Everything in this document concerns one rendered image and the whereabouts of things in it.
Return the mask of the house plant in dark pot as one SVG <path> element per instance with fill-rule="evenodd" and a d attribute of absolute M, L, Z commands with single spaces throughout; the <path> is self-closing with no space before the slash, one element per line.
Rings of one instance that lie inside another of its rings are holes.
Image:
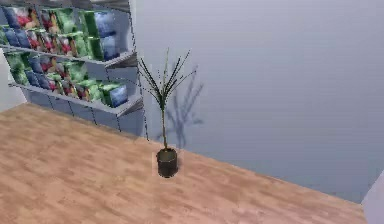
<path fill-rule="evenodd" d="M 187 51 L 184 57 L 179 56 L 172 69 L 169 69 L 169 51 L 166 51 L 164 70 L 162 73 L 157 73 L 159 76 L 158 80 L 155 79 L 143 58 L 140 58 L 138 61 L 138 73 L 146 80 L 148 85 L 148 88 L 145 88 L 145 91 L 155 99 L 160 109 L 163 147 L 156 153 L 156 163 L 158 175 L 163 178 L 171 178 L 178 172 L 177 151 L 168 145 L 167 140 L 165 123 L 166 106 L 171 94 L 187 77 L 190 76 L 190 74 L 181 74 L 181 70 L 189 56 L 190 50 Z"/>

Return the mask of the grey shelf with colourful books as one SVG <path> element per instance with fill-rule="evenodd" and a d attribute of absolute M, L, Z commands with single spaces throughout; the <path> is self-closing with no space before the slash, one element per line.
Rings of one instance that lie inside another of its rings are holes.
<path fill-rule="evenodd" d="M 29 102 L 140 135 L 145 122 L 127 0 L 0 0 L 10 87 Z"/>

